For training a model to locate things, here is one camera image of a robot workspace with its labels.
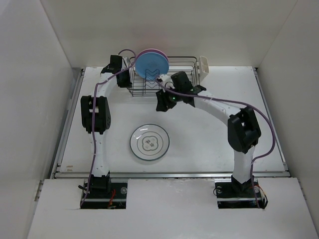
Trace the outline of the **white plate grey flower outline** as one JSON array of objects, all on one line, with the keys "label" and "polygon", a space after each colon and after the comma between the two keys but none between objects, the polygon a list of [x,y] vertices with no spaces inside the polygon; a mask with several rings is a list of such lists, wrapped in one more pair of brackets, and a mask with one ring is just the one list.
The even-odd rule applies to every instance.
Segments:
[{"label": "white plate grey flower outline", "polygon": [[145,162],[163,158],[170,147],[168,132],[157,124],[136,128],[130,137],[130,149],[135,157]]}]

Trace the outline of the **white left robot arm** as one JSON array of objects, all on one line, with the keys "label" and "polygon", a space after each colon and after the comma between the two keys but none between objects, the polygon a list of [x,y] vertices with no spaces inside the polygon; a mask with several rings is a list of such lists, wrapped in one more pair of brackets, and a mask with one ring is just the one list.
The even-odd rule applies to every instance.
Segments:
[{"label": "white left robot arm", "polygon": [[86,132],[90,135],[93,154],[90,176],[104,177],[109,173],[103,143],[106,140],[107,130],[111,126],[111,113],[108,97],[116,86],[127,88],[132,85],[128,57],[111,55],[110,63],[102,68],[100,80],[95,85],[93,93],[82,96],[81,122]]}]

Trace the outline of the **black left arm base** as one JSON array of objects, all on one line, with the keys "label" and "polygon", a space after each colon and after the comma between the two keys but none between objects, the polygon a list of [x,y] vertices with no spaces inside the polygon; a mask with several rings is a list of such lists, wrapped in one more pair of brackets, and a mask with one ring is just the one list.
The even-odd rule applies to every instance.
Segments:
[{"label": "black left arm base", "polygon": [[78,186],[82,190],[80,209],[126,209],[128,182],[117,182],[109,175],[90,177]]}]

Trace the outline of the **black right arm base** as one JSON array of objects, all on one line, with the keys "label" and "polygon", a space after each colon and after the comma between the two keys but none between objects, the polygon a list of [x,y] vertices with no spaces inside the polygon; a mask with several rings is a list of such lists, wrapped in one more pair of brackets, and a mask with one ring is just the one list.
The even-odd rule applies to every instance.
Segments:
[{"label": "black right arm base", "polygon": [[257,179],[244,184],[233,177],[216,179],[213,193],[219,209],[265,209],[268,205],[268,198]]}]

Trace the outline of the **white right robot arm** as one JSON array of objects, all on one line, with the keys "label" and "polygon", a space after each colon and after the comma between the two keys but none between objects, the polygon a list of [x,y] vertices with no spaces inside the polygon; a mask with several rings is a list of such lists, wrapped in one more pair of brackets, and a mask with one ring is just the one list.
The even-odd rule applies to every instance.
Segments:
[{"label": "white right robot arm", "polygon": [[261,130],[251,107],[239,108],[213,99],[213,95],[201,85],[194,86],[184,71],[171,76],[162,74],[156,78],[160,90],[156,93],[156,111],[167,112],[178,102],[203,110],[227,127],[227,140],[234,150],[234,170],[231,191],[243,196],[249,190],[251,163]]}]

